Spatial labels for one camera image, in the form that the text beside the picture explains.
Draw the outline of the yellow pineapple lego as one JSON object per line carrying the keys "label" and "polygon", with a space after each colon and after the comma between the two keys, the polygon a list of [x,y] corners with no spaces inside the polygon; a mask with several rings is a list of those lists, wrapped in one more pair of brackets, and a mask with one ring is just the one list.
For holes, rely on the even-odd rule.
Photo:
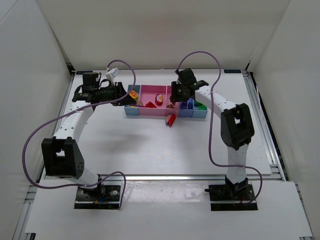
{"label": "yellow pineapple lego", "polygon": [[135,100],[135,101],[138,101],[139,100],[139,94],[138,92],[136,92],[135,90],[131,90],[129,92],[129,95]]}

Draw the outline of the purple brown lego piece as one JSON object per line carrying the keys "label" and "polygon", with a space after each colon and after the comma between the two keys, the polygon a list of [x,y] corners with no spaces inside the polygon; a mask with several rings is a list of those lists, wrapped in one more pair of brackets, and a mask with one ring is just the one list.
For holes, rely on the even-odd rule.
{"label": "purple brown lego piece", "polygon": [[193,110],[194,109],[194,100],[189,98],[187,101],[182,101],[180,103],[181,110]]}

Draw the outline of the red heart lego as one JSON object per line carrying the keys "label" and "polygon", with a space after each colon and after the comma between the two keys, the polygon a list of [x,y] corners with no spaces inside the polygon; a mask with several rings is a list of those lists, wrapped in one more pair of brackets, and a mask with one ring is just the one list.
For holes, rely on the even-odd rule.
{"label": "red heart lego", "polygon": [[155,104],[157,106],[162,106],[163,105],[163,95],[161,93],[158,93],[156,96],[155,96]]}

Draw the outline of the green lego brick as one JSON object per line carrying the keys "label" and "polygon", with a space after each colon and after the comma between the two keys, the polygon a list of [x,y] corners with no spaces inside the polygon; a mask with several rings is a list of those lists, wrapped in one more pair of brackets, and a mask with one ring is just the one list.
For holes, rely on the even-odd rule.
{"label": "green lego brick", "polygon": [[194,102],[194,109],[199,111],[207,111],[207,107],[198,101]]}

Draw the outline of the purple butterfly lego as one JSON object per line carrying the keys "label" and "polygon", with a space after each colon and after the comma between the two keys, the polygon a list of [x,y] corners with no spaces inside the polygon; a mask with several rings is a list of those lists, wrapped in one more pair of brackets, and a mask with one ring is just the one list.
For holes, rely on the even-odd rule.
{"label": "purple butterfly lego", "polygon": [[169,120],[170,118],[172,117],[173,115],[172,114],[169,114],[165,117],[165,125],[167,126],[169,124]]}

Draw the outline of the red lego brick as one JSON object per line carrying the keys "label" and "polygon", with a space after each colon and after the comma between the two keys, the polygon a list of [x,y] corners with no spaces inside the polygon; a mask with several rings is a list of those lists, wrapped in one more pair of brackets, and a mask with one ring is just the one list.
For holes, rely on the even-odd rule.
{"label": "red lego brick", "polygon": [[175,115],[172,115],[168,120],[167,120],[167,125],[169,127],[171,127],[174,123],[174,121],[176,120],[176,116]]}

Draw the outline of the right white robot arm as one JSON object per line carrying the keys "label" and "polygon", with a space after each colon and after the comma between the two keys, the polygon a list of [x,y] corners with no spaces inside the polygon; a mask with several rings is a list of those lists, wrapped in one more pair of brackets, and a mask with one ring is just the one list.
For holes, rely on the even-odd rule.
{"label": "right white robot arm", "polygon": [[[191,68],[176,70],[177,81],[171,83],[172,103],[192,98],[211,111],[209,124],[208,154],[213,165],[226,168],[225,183],[235,192],[248,185],[246,158],[249,144],[255,134],[250,108],[247,104],[236,104],[214,92],[214,87],[204,80],[197,81]],[[214,117],[220,119],[220,136],[227,147],[227,164],[214,161],[212,136]]]}

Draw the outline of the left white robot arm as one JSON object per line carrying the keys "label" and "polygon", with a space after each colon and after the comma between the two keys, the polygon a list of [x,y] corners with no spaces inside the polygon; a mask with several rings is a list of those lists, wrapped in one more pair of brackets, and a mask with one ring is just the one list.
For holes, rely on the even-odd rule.
{"label": "left white robot arm", "polygon": [[113,106],[135,105],[137,102],[115,82],[117,68],[110,69],[105,79],[97,72],[82,75],[82,85],[74,92],[70,112],[60,129],[41,143],[45,171],[48,176],[67,179],[83,189],[96,189],[101,177],[86,168],[78,141],[88,119],[100,103],[111,102]]}

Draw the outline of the light blue left bin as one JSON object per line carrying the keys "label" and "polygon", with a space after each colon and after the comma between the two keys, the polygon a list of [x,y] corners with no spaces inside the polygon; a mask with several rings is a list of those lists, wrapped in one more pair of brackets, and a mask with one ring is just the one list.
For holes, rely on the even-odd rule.
{"label": "light blue left bin", "polygon": [[[135,90],[136,92],[138,92],[138,95],[139,95],[138,101],[139,101],[141,85],[135,85],[132,90]],[[126,105],[124,107],[124,111],[127,116],[138,116],[139,115],[139,110],[136,105]]]}

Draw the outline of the small pink bin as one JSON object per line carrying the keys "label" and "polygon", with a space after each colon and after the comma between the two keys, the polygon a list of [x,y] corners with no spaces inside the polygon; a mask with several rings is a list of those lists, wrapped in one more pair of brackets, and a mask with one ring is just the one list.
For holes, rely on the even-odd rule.
{"label": "small pink bin", "polygon": [[[175,104],[172,104],[170,101],[171,96],[171,86],[166,86],[166,97],[165,97],[165,115],[174,114],[176,116],[179,115],[180,112],[180,102],[176,102]],[[167,108],[168,105],[173,105],[173,109]]]}

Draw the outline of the large pink bin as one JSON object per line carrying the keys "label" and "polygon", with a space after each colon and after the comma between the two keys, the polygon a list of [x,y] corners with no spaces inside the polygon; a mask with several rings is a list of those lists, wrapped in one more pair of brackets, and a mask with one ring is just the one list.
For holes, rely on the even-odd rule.
{"label": "large pink bin", "polygon": [[[166,113],[166,93],[167,86],[165,85],[141,85],[139,102],[143,103],[143,106],[138,107],[138,112],[140,116],[152,116],[152,117],[164,117]],[[163,95],[163,104],[157,106],[155,103],[155,96],[157,94]],[[154,103],[157,108],[148,108],[146,104],[148,102]]]}

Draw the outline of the dark blue bin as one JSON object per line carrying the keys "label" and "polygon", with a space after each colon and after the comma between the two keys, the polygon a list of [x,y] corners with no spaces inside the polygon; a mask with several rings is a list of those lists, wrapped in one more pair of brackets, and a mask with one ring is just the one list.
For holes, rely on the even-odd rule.
{"label": "dark blue bin", "polygon": [[180,109],[180,104],[179,104],[179,117],[182,118],[192,118],[193,117],[193,112],[194,110],[184,110]]}

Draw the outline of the light blue right bin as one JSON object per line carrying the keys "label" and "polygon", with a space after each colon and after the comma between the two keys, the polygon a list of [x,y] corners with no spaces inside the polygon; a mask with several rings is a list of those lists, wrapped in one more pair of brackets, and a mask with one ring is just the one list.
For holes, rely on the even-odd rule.
{"label": "light blue right bin", "polygon": [[193,114],[192,117],[193,118],[197,118],[197,119],[205,119],[208,113],[208,109],[207,111],[204,110],[195,110],[195,106],[193,106]]}

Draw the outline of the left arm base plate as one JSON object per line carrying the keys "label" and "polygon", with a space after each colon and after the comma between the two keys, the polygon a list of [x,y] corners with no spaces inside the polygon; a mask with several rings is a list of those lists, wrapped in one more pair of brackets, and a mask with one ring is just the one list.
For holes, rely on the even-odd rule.
{"label": "left arm base plate", "polygon": [[100,183],[98,187],[77,188],[74,209],[78,210],[117,210],[121,202],[120,183]]}

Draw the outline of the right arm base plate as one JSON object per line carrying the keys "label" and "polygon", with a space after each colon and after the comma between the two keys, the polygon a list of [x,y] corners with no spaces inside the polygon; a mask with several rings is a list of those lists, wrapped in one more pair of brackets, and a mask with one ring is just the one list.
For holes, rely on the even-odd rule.
{"label": "right arm base plate", "polygon": [[204,191],[209,194],[212,212],[258,210],[258,205],[253,200],[255,193],[251,184],[236,193],[231,193],[225,184],[209,185]]}

